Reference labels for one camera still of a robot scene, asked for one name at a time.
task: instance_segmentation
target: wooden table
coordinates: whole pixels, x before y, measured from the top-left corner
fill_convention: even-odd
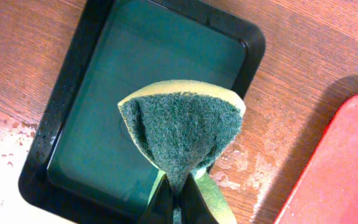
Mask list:
[[[272,223],[335,111],[358,93],[358,0],[208,2],[267,40],[242,133],[211,175],[238,223]],[[84,4],[0,0],[1,220],[47,214],[22,201],[17,177]]]

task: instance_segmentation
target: red plastic container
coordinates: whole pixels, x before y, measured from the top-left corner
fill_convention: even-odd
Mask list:
[[[358,223],[358,95],[336,113],[275,223]]]

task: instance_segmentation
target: wood grain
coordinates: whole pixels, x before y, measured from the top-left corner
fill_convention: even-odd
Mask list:
[[[358,0],[208,2],[267,40],[242,133],[211,175],[238,223],[272,223],[335,111],[358,93]],[[0,183],[17,181],[84,4],[0,0]],[[3,207],[11,191],[0,189]]]

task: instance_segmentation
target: tray rim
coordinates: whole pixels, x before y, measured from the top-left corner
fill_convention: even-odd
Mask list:
[[[246,57],[231,90],[241,98],[245,97],[265,52],[265,37],[255,24],[199,0],[145,1],[166,7],[243,43]],[[112,210],[88,198],[58,188],[52,185],[47,177],[49,160],[114,2],[115,0],[86,2],[19,177],[19,192],[25,201],[77,223],[135,221],[135,217],[129,214],[125,215],[122,211]]]

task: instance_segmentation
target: sponge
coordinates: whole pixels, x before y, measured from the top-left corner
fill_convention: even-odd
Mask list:
[[[188,174],[211,165],[241,130],[246,107],[233,91],[192,80],[151,84],[118,103],[139,151],[178,195]]]

